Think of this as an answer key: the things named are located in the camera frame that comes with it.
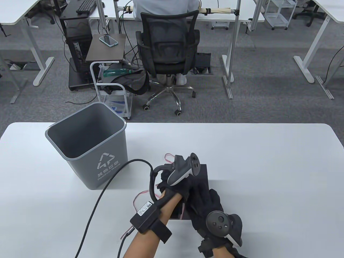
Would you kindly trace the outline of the person's right hand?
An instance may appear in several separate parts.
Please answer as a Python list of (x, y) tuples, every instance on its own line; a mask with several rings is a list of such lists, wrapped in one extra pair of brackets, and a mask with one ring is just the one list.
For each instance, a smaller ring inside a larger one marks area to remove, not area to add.
[(205, 257), (210, 257), (210, 254), (215, 258), (236, 258), (238, 256), (237, 250), (232, 247), (228, 239), (215, 236), (207, 228), (207, 216), (213, 211), (223, 211), (220, 197), (214, 189), (208, 189), (204, 184), (193, 187), (186, 203), (186, 209), (193, 228), (203, 238), (199, 248)]

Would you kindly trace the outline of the person's left hand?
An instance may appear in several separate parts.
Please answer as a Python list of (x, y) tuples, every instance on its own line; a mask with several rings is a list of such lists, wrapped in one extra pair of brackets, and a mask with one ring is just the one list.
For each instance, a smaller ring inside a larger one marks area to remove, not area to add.
[(167, 193), (167, 190), (173, 192), (174, 194), (180, 194), (184, 202), (188, 200), (190, 191), (193, 186), (196, 185), (196, 180), (198, 176), (189, 175), (187, 178), (182, 179), (179, 183), (174, 186), (170, 186), (167, 183), (168, 177), (171, 175), (171, 172), (168, 170), (163, 170), (161, 174), (162, 182), (157, 185), (157, 189), (161, 193)]

